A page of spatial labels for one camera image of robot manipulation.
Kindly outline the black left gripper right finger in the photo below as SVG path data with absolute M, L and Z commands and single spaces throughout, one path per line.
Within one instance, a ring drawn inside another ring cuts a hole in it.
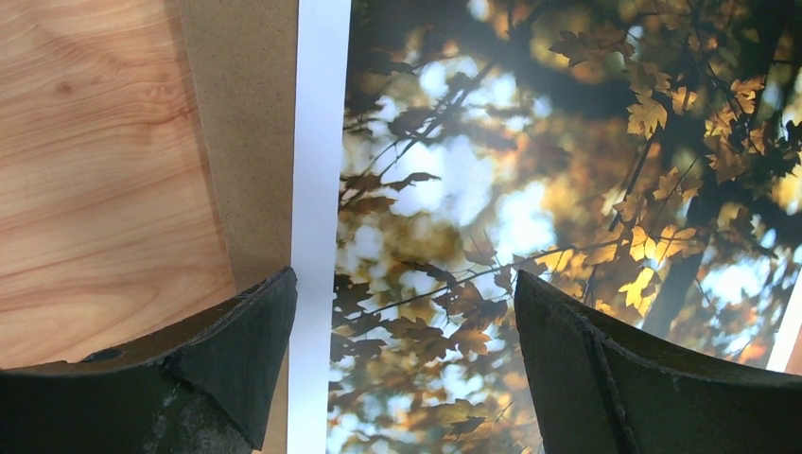
M 797 453 L 801 379 L 697 353 L 521 271 L 521 351 L 548 453 Z

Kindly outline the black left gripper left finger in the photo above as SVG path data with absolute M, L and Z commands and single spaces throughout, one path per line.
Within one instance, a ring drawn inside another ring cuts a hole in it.
M 250 453 L 265 441 L 297 277 L 78 362 L 1 373 L 5 453 Z

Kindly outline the autumn leaves photo print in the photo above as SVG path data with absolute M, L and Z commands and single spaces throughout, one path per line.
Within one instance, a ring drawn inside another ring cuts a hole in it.
M 291 453 L 543 453 L 521 271 L 800 370 L 797 1 L 354 1 Z

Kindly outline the brown cardboard backing board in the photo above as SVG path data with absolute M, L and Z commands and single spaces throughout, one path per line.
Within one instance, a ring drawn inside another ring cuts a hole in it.
M 296 1 L 182 1 L 183 36 L 235 289 L 291 256 Z

